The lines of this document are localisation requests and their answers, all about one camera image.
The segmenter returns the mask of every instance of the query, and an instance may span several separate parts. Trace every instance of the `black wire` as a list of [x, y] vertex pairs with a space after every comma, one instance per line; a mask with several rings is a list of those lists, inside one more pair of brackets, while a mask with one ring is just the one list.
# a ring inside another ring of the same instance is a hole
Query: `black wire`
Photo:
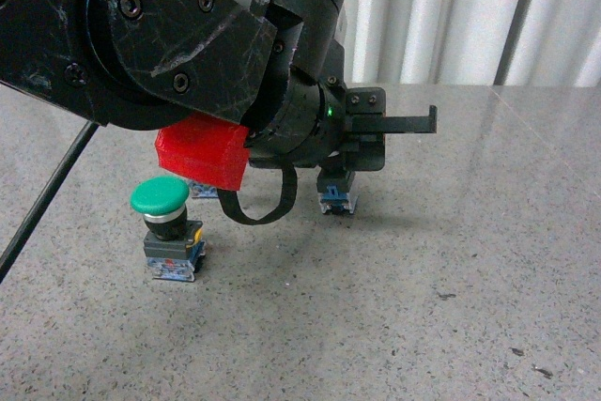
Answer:
[[283, 162], [280, 167], [282, 169], [282, 193], [280, 194], [280, 204], [278, 204], [278, 207], [276, 207], [274, 211], [260, 220], [249, 218], [246, 213], [242, 211], [237, 192], [220, 190], [218, 188], [217, 194], [225, 216], [234, 220], [236, 223], [244, 225], [271, 224], [278, 221], [280, 218], [283, 218], [294, 207], [294, 203], [297, 200], [299, 178], [297, 177], [297, 172], [292, 163]]
[[516, 12], [509, 27], [509, 33], [507, 34], [507, 40], [505, 41], [505, 47], [501, 54], [501, 61], [499, 62], [499, 68], [497, 69], [493, 85], [505, 85], [507, 82], [509, 69], [516, 54], [517, 44], [519, 43], [519, 36], [524, 28], [531, 3], [532, 0], [517, 0]]
[[29, 210], [29, 213], [27, 213], [27, 216], [19, 226], [17, 233], [12, 238], [8, 244], [8, 247], [0, 257], [0, 284], [2, 284], [2, 281], [4, 281], [4, 278], [10, 271], [12, 264], [15, 263], [15, 260], [17, 260], [17, 257], [23, 250], [23, 247], [29, 240], [29, 237], [31, 237], [31, 234], [36, 229], [39, 220], [41, 220], [41, 217], [46, 212], [46, 208], [48, 208], [50, 203], [53, 202], [54, 196], [69, 175], [69, 171], [77, 162], [77, 159], [79, 159], [79, 156], [82, 154], [97, 129], [98, 124], [93, 122], [86, 123], [82, 131], [79, 132], [73, 141], [73, 144], [65, 154], [65, 157], [63, 157], [61, 163], [56, 166], [56, 169], [48, 180], [48, 183], [46, 183], [46, 186], [39, 194], [36, 203]]

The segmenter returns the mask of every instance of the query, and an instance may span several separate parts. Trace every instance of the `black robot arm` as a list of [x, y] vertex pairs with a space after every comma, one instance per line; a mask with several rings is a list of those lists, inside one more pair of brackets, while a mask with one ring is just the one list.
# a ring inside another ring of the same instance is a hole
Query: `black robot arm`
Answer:
[[343, 1], [0, 0], [0, 82], [101, 125], [153, 130], [197, 111], [246, 126], [251, 164], [294, 178], [270, 222], [294, 203], [294, 167], [320, 165], [318, 186], [348, 181], [384, 166], [385, 133], [436, 132], [436, 107], [388, 118], [381, 88], [347, 89]]

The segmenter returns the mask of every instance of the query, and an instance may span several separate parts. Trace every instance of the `gray floor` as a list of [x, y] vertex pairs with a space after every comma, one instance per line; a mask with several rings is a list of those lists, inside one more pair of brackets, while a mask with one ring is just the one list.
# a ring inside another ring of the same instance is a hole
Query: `gray floor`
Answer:
[[[0, 399], [601, 399], [599, 88], [387, 89], [439, 134], [390, 136], [353, 218], [315, 171], [269, 226], [189, 201], [193, 284], [150, 278], [129, 207], [154, 133], [100, 130], [0, 286]], [[0, 89], [2, 248], [82, 124]]]

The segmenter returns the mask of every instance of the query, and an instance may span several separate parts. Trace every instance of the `green push button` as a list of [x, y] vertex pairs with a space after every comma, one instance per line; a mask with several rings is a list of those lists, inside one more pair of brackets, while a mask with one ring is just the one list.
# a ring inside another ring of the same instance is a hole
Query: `green push button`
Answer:
[[145, 215], [162, 216], [183, 206], [188, 194], [188, 184], [181, 178], [155, 177], [133, 191], [131, 207]]

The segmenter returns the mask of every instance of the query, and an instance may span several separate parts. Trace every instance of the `black loop strap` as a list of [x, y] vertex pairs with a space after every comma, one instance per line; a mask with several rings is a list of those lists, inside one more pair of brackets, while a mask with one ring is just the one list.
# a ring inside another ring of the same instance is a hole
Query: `black loop strap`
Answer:
[[290, 163], [282, 165], [282, 194], [280, 194], [280, 204], [274, 211], [260, 220], [249, 218], [242, 211], [238, 200], [237, 192], [228, 190], [217, 190], [219, 202], [222, 204], [223, 213], [237, 223], [244, 225], [263, 225], [278, 221], [286, 215], [293, 207], [297, 199], [297, 188], [299, 182], [297, 172]]

